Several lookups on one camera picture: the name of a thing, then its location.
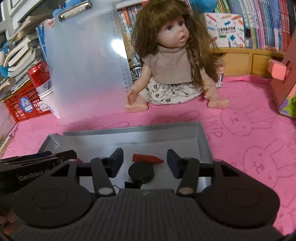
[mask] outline doll's face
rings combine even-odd
[[[189,38],[189,31],[182,16],[167,22],[156,36],[158,44],[166,48],[183,47]]]

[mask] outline silver tray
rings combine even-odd
[[[95,131],[64,132],[49,135],[39,152],[51,151],[58,153],[73,149],[78,158],[89,162],[95,157],[108,157],[116,148],[122,148],[123,164],[111,183],[124,188],[125,181],[131,181],[128,168],[133,163],[134,153],[153,155],[164,160],[154,165],[153,180],[142,186],[142,189],[173,189],[176,191],[180,179],[175,179],[166,162],[168,149],[173,149],[180,157],[194,157],[202,163],[212,163],[206,135],[200,122],[182,122],[157,126],[127,127]],[[210,185],[209,177],[200,177],[197,191],[200,192]],[[91,177],[81,177],[80,184],[90,192],[94,192]]]

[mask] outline brown wig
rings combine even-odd
[[[137,14],[133,31],[133,45],[142,59],[148,54],[157,52],[156,35],[162,26],[179,16],[185,20],[189,30],[186,50],[191,66],[191,78],[203,85],[200,69],[205,68],[207,74],[218,81],[215,62],[217,58],[209,52],[210,36],[202,22],[194,16],[187,4],[181,0],[149,0]]]

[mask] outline metal clip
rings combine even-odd
[[[59,20],[60,21],[63,21],[65,20],[66,18],[69,18],[69,17],[72,17],[80,12],[83,12],[87,9],[90,9],[92,8],[92,5],[90,3],[89,0],[86,0],[80,4],[77,4],[69,9],[66,9],[64,11],[62,11],[60,14],[59,14]]]

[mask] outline doll's mouth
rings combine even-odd
[[[183,35],[180,39],[179,39],[180,42],[184,42],[185,41],[185,35]]]

